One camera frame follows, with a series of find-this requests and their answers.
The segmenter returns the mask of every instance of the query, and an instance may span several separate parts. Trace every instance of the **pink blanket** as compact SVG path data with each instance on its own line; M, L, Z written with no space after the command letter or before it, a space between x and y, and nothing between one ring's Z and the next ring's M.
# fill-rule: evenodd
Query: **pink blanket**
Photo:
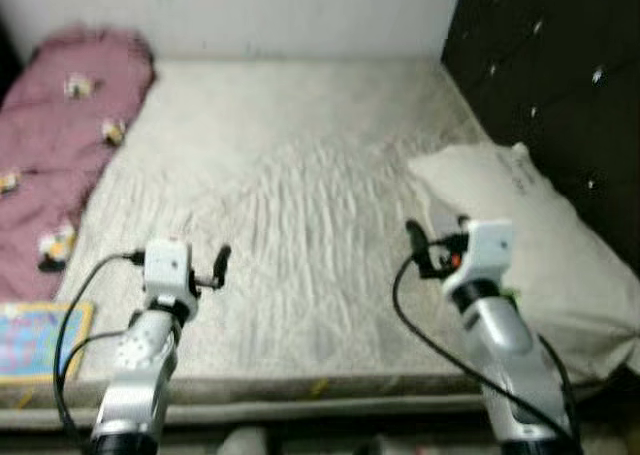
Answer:
M65 93L74 77L88 93ZM118 149L108 127L131 124L152 80L150 52L134 33L76 27L44 42L11 88L0 111L0 177L17 173L19 183L0 194L0 302L53 298L62 273L39 269L43 237L78 229Z

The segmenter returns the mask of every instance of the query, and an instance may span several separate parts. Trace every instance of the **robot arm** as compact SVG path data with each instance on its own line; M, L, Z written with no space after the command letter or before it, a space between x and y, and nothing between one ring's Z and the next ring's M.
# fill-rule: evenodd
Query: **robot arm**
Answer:
M221 288L230 253L229 247L222 249L212 280L204 282L196 280L191 270L189 245L173 240L155 240L147 245L145 308L134 313L118 343L116 373L91 434L91 453L157 453L182 328L198 311L197 286Z
M427 253L426 237L415 222L411 223L407 228L414 253ZM424 257L414 260L419 266L423 263L420 270L423 278L444 280L444 294L462 317L469 359L485 377L527 401L570 433L560 383L547 363L538 337L524 323L514 304L500 296L502 275L511 261L511 223L470 221L466 234L450 240L457 266L445 264L445 269L436 270ZM460 250L462 245L466 245L464 253ZM567 446L566 440L529 411L491 388L483 387L483 393L503 453L575 453L575 447Z

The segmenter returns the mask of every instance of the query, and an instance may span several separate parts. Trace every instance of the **pillow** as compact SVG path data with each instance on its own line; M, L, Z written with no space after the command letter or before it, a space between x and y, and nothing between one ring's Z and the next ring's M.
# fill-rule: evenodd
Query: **pillow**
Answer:
M623 363L640 373L640 283L536 170L524 145L451 146L409 168L432 232L455 229L458 214L513 221L503 283L518 290L524 318L557 348L574 381L605 379Z

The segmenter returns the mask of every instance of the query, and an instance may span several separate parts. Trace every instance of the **white mattress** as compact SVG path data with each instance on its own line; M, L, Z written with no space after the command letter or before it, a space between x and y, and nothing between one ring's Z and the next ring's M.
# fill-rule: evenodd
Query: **white mattress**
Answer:
M192 242L202 275L229 243L226 288L203 294L183 333L174 387L184 403L466 390L390 301L409 251L404 221L423 218L406 159L487 139L441 66L160 60L157 72L91 197L58 298L102 256L151 237ZM126 327L141 280L126 264L97 277L93 332ZM438 284L411 274L402 298L462 352ZM88 349L80 381L107 379L112 353L109 341Z

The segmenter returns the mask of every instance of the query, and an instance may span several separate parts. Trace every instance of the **mattress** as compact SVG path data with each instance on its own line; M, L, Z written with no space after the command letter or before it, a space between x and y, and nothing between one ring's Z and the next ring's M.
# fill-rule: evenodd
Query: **mattress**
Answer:
M190 241L199 275L229 243L226 287L203 294L183 331L173 403L475 393L405 330L390 300L409 253L404 221L424 221L406 160L488 140L440 64L159 60L156 70L88 204L58 300L98 259L152 237ZM141 285L130 265L104 269L86 294L92 332L126 327ZM438 283L410 273L402 299L462 354L459 316ZM72 406L99 404L113 349L86 351Z

